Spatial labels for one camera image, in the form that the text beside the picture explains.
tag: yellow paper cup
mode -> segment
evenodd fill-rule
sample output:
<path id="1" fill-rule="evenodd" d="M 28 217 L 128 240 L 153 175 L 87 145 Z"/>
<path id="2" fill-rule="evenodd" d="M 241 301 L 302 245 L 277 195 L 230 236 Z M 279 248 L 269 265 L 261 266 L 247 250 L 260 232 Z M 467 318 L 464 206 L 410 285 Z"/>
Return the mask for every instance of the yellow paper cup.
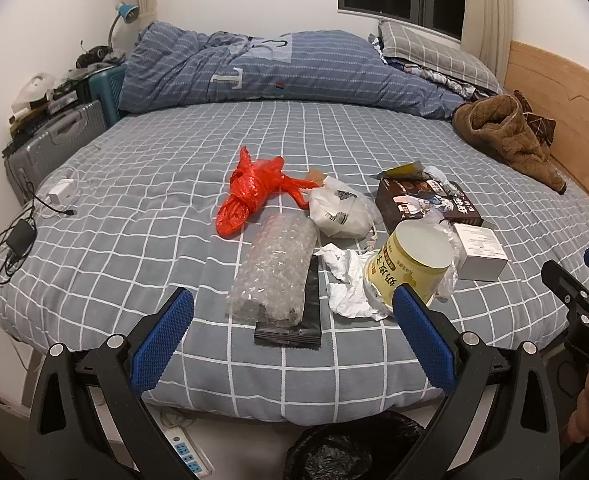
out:
<path id="1" fill-rule="evenodd" d="M 420 220 L 404 220 L 368 260 L 366 280 L 388 308 L 393 307 L 393 292 L 403 283 L 410 283 L 427 304 L 453 258 L 453 249 L 444 233 Z"/>

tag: brown box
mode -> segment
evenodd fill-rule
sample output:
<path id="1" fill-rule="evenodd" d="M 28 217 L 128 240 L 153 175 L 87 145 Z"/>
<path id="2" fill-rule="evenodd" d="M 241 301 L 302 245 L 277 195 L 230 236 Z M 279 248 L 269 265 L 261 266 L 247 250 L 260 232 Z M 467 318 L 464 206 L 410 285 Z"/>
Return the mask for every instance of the brown box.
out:
<path id="1" fill-rule="evenodd" d="M 402 220 L 419 219 L 423 213 L 408 204 L 406 195 L 415 196 L 428 201 L 449 200 L 453 204 L 452 211 L 443 213 L 450 222 L 481 226 L 483 219 L 477 208 L 463 193 L 459 185 L 452 183 L 460 196 L 447 193 L 436 180 L 392 180 L 382 178 L 379 181 L 375 203 L 381 211 L 383 222 L 388 232 L 393 232 Z"/>

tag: mattress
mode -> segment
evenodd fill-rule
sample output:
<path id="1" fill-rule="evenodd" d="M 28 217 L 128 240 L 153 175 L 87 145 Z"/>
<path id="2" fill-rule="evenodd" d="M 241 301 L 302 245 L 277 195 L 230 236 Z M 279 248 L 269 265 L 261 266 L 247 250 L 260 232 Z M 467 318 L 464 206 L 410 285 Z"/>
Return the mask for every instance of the mattress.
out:
<path id="1" fill-rule="evenodd" d="M 92 348 L 112 333 L 127 334 L 184 286 L 194 294 L 194 321 L 145 394 L 152 402 L 308 425 L 438 396 L 394 319 L 331 314 L 325 267 L 319 351 L 255 345 L 254 327 L 226 316 L 226 294 L 262 220 L 297 208 L 275 195 L 237 237 L 216 234 L 242 146 L 253 158 L 284 155 L 290 176 L 319 168 L 365 193 L 377 189 L 368 175 L 403 162 L 441 168 L 497 224 L 510 263 L 499 282 L 459 281 L 451 300 L 432 308 L 488 344 L 515 348 L 530 340 L 543 348 L 561 332 L 566 308 L 539 276 L 546 260 L 558 260 L 589 288 L 582 259 L 589 197 L 573 182 L 559 196 L 476 152 L 449 123 L 358 105 L 202 104 L 129 116 L 69 160 L 81 176 L 78 214 L 37 220 L 31 256 L 0 286 L 0 326 L 41 351 L 55 342 Z"/>

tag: suitcase handle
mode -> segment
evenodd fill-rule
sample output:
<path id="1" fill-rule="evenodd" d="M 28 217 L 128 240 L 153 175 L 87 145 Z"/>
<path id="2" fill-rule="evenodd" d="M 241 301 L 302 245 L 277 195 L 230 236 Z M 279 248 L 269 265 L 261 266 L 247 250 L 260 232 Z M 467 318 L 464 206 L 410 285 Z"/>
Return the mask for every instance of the suitcase handle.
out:
<path id="1" fill-rule="evenodd" d="M 63 116 L 48 128 L 48 133 L 50 133 L 53 143 L 65 144 L 74 139 L 86 126 L 88 126 L 88 119 L 77 111 Z"/>

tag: gray plaid pillow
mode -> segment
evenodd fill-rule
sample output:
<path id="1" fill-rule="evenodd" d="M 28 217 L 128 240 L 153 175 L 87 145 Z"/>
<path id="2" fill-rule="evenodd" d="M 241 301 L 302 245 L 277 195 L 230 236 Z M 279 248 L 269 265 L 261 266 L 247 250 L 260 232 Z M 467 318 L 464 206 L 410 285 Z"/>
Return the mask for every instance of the gray plaid pillow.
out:
<path id="1" fill-rule="evenodd" d="M 398 22 L 381 20 L 379 32 L 385 57 L 400 57 L 466 83 L 503 94 L 491 70 L 478 58 L 417 34 Z"/>

